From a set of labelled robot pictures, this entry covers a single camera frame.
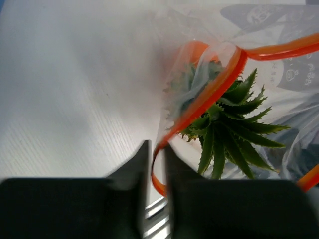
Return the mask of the toy pineapple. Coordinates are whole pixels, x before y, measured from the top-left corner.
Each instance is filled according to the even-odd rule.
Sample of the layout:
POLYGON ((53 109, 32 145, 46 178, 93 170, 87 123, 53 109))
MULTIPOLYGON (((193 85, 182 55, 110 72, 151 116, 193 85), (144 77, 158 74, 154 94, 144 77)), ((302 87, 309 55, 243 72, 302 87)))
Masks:
MULTIPOLYGON (((172 70, 164 89, 172 95, 166 108, 167 119, 176 121, 222 71, 218 60, 200 66, 183 63, 172 70)), ((257 75, 257 70, 253 70, 246 78, 237 77, 212 106, 180 131, 181 137, 200 143, 202 152, 197 169, 200 175, 209 172, 212 179, 218 180, 227 162, 235 164, 250 179, 255 177, 252 167, 272 170, 256 147, 283 148, 283 144, 267 136, 287 130, 288 126, 261 121, 270 108, 258 111, 266 97, 265 88, 257 95, 252 91, 257 75)))

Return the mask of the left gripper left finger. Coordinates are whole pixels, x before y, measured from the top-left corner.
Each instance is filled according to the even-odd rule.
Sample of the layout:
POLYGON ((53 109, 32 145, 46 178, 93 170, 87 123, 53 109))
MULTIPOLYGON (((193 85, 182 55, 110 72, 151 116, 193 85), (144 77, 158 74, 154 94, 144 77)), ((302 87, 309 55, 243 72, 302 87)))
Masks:
POLYGON ((146 194, 148 187, 150 151, 152 143, 144 140, 135 153, 106 177, 106 191, 146 194))

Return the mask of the clear orange-zip bag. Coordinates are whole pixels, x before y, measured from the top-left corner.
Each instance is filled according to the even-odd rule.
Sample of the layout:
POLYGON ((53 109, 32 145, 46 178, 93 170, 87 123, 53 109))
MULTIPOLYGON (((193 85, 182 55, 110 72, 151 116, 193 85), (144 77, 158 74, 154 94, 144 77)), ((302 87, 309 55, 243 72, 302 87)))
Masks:
POLYGON ((174 138, 208 179, 319 182, 319 3, 170 4, 154 17, 164 62, 151 181, 174 138))

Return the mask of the toy orange persimmon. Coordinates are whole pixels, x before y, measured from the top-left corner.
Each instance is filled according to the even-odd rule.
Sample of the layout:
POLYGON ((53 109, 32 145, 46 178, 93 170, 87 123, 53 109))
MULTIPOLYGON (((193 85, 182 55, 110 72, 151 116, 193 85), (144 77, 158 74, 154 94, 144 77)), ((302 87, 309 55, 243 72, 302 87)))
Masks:
POLYGON ((207 43, 193 40, 181 46, 177 54, 180 55, 183 60, 186 60, 186 62, 197 64, 208 48, 209 45, 207 43))

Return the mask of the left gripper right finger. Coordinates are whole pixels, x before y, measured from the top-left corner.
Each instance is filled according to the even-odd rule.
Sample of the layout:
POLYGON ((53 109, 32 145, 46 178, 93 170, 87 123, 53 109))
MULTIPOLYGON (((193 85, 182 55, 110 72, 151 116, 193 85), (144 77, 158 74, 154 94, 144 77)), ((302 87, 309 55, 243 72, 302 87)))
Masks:
POLYGON ((203 197, 206 179, 191 168, 170 146, 164 149, 167 195, 169 197, 185 194, 190 197, 203 197))

